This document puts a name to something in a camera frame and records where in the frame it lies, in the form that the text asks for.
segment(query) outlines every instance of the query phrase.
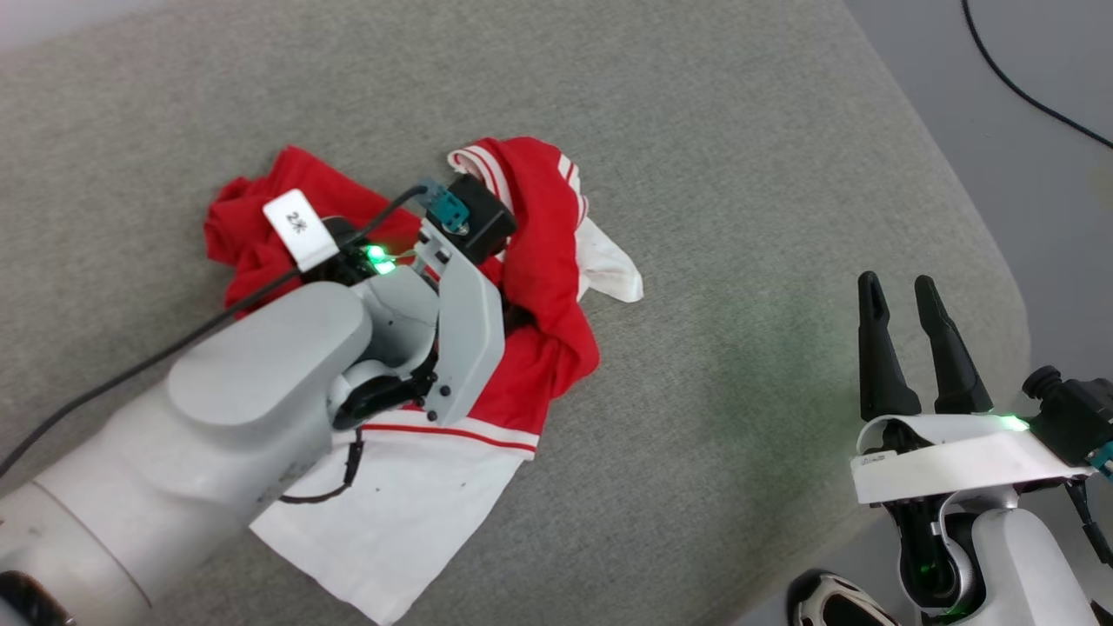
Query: gray cushion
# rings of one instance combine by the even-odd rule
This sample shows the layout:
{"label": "gray cushion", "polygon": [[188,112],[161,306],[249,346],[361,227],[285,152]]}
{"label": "gray cushion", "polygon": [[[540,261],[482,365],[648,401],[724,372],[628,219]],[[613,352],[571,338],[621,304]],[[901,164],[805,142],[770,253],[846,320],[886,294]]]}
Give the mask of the gray cushion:
{"label": "gray cushion", "polygon": [[[391,195],[476,137],[543,138],[646,277],[636,305],[587,296],[601,369],[404,624],[720,623],[864,528],[864,270],[925,407],[918,273],[1013,397],[1016,286],[841,3],[450,4],[191,0],[0,59],[3,448],[219,310],[206,206],[290,143]],[[245,534],[149,623],[364,622]]]}

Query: robotic arm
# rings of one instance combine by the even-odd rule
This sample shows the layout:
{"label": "robotic arm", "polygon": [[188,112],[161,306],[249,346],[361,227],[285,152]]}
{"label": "robotic arm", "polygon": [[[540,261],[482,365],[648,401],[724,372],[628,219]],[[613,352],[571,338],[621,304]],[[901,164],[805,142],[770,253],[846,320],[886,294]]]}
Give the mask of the robotic arm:
{"label": "robotic arm", "polygon": [[1113,462],[1113,389],[1058,379],[1024,384],[1043,400],[1032,419],[989,414],[993,403],[934,282],[916,281],[932,342],[939,414],[919,414],[888,335],[877,276],[858,282],[861,417],[851,473],[858,500],[884,507],[900,532],[900,583],[930,624],[1097,626],[1047,528],[1018,509],[1021,495],[1066,486],[1103,563],[1109,546],[1085,503],[1084,480]]}
{"label": "robotic arm", "polygon": [[[304,204],[297,233],[322,224],[299,193],[279,200]],[[414,265],[381,274],[366,246],[338,247],[314,270],[326,281],[197,344],[0,500],[0,624],[137,622],[324,457],[333,432],[406,402],[442,426],[471,410],[503,352],[500,294],[476,265],[513,218],[466,176],[429,183],[418,202]]]}

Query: label tag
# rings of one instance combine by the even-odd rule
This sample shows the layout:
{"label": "label tag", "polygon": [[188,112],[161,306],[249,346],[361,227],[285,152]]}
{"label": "label tag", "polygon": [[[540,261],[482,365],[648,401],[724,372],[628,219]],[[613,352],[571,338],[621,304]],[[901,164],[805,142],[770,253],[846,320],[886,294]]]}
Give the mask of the label tag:
{"label": "label tag", "polygon": [[339,254],[341,250],[309,206],[309,200],[301,189],[290,189],[263,207],[263,214],[274,226],[282,243],[297,262],[297,268],[307,272],[321,265],[328,258]]}
{"label": "label tag", "polygon": [[889,459],[896,456],[897,453],[895,450],[884,450],[881,452],[874,452],[871,454],[863,454],[860,457],[855,457],[854,459],[850,460],[850,468],[858,469],[861,467],[866,467],[869,463],[884,461],[885,459]]}

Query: cable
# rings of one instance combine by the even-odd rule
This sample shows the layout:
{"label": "cable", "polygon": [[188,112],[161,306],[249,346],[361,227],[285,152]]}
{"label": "cable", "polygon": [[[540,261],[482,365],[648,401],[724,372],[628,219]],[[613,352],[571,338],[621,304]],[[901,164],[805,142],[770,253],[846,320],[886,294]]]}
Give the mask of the cable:
{"label": "cable", "polygon": [[355,482],[355,475],[359,471],[359,461],[363,459],[363,429],[355,429],[355,441],[348,443],[348,458],[344,463],[344,482],[339,487],[333,489],[328,493],[322,493],[321,496],[283,496],[278,498],[279,502],[285,502],[287,505],[319,505],[327,500],[339,496],[341,493],[347,491],[348,487]]}
{"label": "cable", "polygon": [[[416,195],[424,194],[427,188],[423,185],[416,185],[414,187],[411,187],[410,189],[404,192],[401,196],[391,200],[391,203],[386,205],[386,208],[384,208],[378,215],[376,215],[375,218],[371,221],[371,223],[368,223],[354,237],[341,244],[339,247],[345,248],[351,245],[358,244],[358,242],[363,239],[363,237],[365,237],[368,233],[381,226],[383,222],[392,213],[394,213],[395,209],[405,204],[406,200]],[[46,434],[47,431],[49,431],[51,428],[57,426],[58,422],[62,421],[62,419],[66,418],[66,415],[73,412],[75,409],[81,407],[82,404],[89,402],[90,400],[93,400],[95,398],[102,395],[105,392],[115,389],[121,383],[134,378],[139,372],[142,372],[144,370],[150,368],[151,365],[158,363],[159,361],[162,361],[167,356],[170,356],[171,354],[178,352],[179,350],[189,345],[190,343],[197,341],[213,329],[219,326],[221,323],[229,320],[236,313],[239,313],[240,311],[244,311],[245,309],[248,309],[257,304],[270,292],[286,284],[288,281],[296,278],[299,272],[297,267],[294,267],[289,272],[286,272],[285,274],[267,283],[263,287],[259,287],[244,300],[240,300],[236,304],[233,304],[227,310],[216,315],[211,320],[205,322],[200,326],[197,326],[195,330],[190,331],[185,336],[175,341],[170,345],[167,345],[162,350],[156,352],[155,354],[148,356],[147,359],[144,359],[139,363],[128,368],[127,370],[124,370],[119,374],[116,374],[115,376],[108,379],[107,381],[100,383],[99,385],[90,389],[89,391],[86,391],[81,395],[78,395],[77,398],[63,404],[60,409],[55,411],[52,415],[47,418],[46,421],[36,427],[36,429],[31,431],[31,433],[28,434],[27,438],[23,439],[23,441],[21,441],[19,446],[16,447],[14,450],[9,452],[8,456],[4,457],[3,461],[0,462],[0,478],[3,478],[4,475],[8,473],[8,470],[10,470],[12,466],[14,466],[16,462],[18,462],[19,459],[27,453],[27,451],[31,448],[31,446],[35,444],[35,442],[41,439],[42,436]]]}
{"label": "cable", "polygon": [[971,17],[971,2],[969,2],[969,0],[962,0],[962,3],[963,3],[963,14],[966,17],[966,28],[969,29],[971,37],[974,38],[974,45],[977,46],[978,52],[982,52],[982,58],[985,59],[986,63],[988,63],[989,69],[993,70],[993,74],[996,74],[997,78],[999,78],[1001,81],[1004,82],[1006,87],[1008,87],[1017,96],[1020,96],[1021,98],[1023,98],[1025,102],[1027,102],[1027,104],[1032,105],[1033,107],[1040,109],[1041,111],[1043,111],[1043,113],[1045,113],[1045,114],[1054,117],[1055,119],[1062,121],[1063,124],[1070,126],[1071,128],[1077,130],[1078,133],[1082,133],[1083,135],[1085,135],[1086,137],[1090,137],[1091,139],[1097,141],[1099,144],[1102,144],[1106,148],[1113,149],[1113,141],[1110,141],[1109,139],[1106,139],[1105,137],[1102,137],[1097,133],[1094,133],[1093,130],[1086,128],[1085,126],[1082,126],[1077,121],[1074,121],[1073,119],[1066,117],[1065,115],[1063,115],[1063,114],[1056,111],[1055,109],[1053,109],[1053,108],[1044,105],[1040,100],[1036,100],[1032,96],[1028,96],[1027,94],[1024,92],[1023,89],[1021,89],[1020,87],[1017,87],[1015,82],[1013,82],[1007,76],[1005,76],[1005,72],[1002,71],[999,67],[997,67],[997,62],[994,61],[993,57],[989,56],[989,51],[985,49],[985,43],[982,43],[982,37],[978,36],[977,29],[974,27],[974,18]]}
{"label": "cable", "polygon": [[1067,482],[1066,493],[1071,497],[1071,502],[1074,505],[1074,510],[1078,513],[1078,519],[1082,520],[1082,531],[1086,534],[1086,539],[1090,540],[1094,552],[1097,554],[1097,560],[1113,567],[1113,549],[1110,549],[1109,541],[1105,540],[1102,528],[1097,526],[1097,522],[1094,521],[1093,516],[1090,513],[1085,480]]}

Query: clothing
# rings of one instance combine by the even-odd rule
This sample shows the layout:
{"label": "clothing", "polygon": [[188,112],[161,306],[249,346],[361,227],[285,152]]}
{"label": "clothing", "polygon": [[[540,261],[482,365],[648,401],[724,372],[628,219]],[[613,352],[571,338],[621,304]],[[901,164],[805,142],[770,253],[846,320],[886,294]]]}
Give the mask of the clothing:
{"label": "clothing", "polygon": [[[278,554],[336,597],[380,624],[391,624],[479,528],[523,460],[532,459],[549,403],[600,361],[579,306],[587,287],[641,297],[641,276],[626,254],[588,218],[579,169],[555,147],[523,137],[483,139],[450,155],[476,174],[510,208],[518,231],[498,258],[480,267],[505,299],[529,313],[470,417],[447,428],[423,412],[386,411],[364,424],[359,473],[341,497],[319,505],[276,503],[253,525]],[[228,304],[292,267],[262,207],[301,188],[322,216],[357,227],[386,200],[299,148],[287,148],[272,173],[230,183],[209,212],[209,256],[236,267]],[[418,221],[402,212],[371,241],[397,254],[416,241]],[[581,250],[581,245],[590,250]],[[292,496],[334,489],[344,473],[352,432]]]}

